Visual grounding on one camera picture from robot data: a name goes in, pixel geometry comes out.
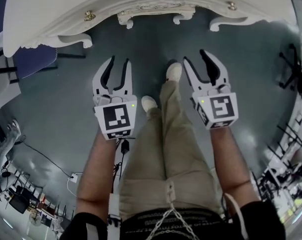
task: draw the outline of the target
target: silver chain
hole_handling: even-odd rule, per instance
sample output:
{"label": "silver chain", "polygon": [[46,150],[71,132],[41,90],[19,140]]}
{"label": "silver chain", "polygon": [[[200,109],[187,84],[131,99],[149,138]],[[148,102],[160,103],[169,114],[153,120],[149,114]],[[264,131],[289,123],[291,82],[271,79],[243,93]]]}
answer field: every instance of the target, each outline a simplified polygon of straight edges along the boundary
{"label": "silver chain", "polygon": [[[148,238],[146,240],[151,240],[154,236],[157,236],[157,235],[160,235],[160,234],[164,234],[164,233],[178,233],[178,234],[181,234],[181,235],[184,235],[184,236],[187,236],[189,239],[192,239],[192,240],[199,240],[199,238],[194,234],[192,228],[185,222],[185,220],[183,220],[182,216],[179,214],[178,211],[175,210],[174,206],[173,206],[173,203],[170,203],[171,205],[171,208],[166,211],[164,214],[163,214],[163,217],[155,224],[155,227],[154,229],[152,230],[151,234],[148,236]],[[166,230],[166,231],[162,231],[162,232],[159,232],[157,234],[155,234],[155,232],[160,228],[160,226],[162,225],[164,219],[171,213],[173,212],[174,215],[176,216],[176,218],[178,218],[182,223],[183,223],[183,226],[186,228],[187,232],[190,233],[192,235],[192,238],[190,238],[191,236],[189,235],[186,235],[182,232],[178,232],[178,231],[175,231],[175,230]]]}

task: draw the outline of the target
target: brass knob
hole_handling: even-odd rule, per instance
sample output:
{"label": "brass knob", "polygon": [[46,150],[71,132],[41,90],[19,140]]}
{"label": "brass knob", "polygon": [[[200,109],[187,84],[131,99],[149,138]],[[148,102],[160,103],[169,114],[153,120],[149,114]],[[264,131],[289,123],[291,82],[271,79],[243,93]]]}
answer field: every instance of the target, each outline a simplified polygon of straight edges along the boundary
{"label": "brass knob", "polygon": [[235,6],[234,2],[229,2],[228,3],[230,6],[228,7],[231,11],[236,11],[237,7]]}
{"label": "brass knob", "polygon": [[88,21],[93,20],[95,17],[96,17],[96,16],[92,13],[92,11],[89,10],[89,11],[87,11],[87,12],[85,13],[84,20],[85,20],[86,22],[88,22]]}

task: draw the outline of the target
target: drawer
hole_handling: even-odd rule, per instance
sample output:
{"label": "drawer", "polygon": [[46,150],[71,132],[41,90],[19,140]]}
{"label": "drawer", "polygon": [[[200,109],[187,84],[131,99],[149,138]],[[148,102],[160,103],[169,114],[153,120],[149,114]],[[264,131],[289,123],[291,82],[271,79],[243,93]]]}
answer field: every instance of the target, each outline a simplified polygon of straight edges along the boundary
{"label": "drawer", "polygon": [[241,18],[250,15],[261,15],[250,4],[242,0],[181,0],[186,4],[208,8],[222,16],[229,18]]}
{"label": "drawer", "polygon": [[56,36],[56,35],[76,35],[79,29],[88,30],[93,26],[99,24],[107,12],[112,12],[111,8],[121,7],[122,4],[135,3],[138,1],[148,0],[91,0],[86,2],[81,8],[75,8],[68,14],[63,16],[63,20],[50,30],[46,31],[42,36]]}

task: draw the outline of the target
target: forearm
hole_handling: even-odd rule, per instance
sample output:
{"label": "forearm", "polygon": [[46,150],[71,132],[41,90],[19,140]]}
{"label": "forearm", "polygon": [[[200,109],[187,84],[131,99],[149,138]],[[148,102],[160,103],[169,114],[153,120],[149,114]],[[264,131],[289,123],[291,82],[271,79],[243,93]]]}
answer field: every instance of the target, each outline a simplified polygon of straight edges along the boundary
{"label": "forearm", "polygon": [[240,207],[258,201],[250,171],[229,128],[211,130],[216,173],[224,193],[235,198]]}
{"label": "forearm", "polygon": [[95,137],[94,144],[86,162],[78,190],[78,210],[82,203],[108,204],[113,185],[113,169],[116,140],[105,140],[101,133]]}

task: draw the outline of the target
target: electrical outlet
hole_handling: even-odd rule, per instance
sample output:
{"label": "electrical outlet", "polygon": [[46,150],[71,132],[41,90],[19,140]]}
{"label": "electrical outlet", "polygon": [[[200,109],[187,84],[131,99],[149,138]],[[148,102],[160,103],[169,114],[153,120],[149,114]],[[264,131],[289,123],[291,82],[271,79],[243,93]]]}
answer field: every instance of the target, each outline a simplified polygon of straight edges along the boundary
{"label": "electrical outlet", "polygon": [[72,173],[72,177],[73,177],[73,178],[69,178],[70,181],[76,183],[76,182],[77,182],[77,174],[75,174],[75,173],[73,174],[73,173]]}

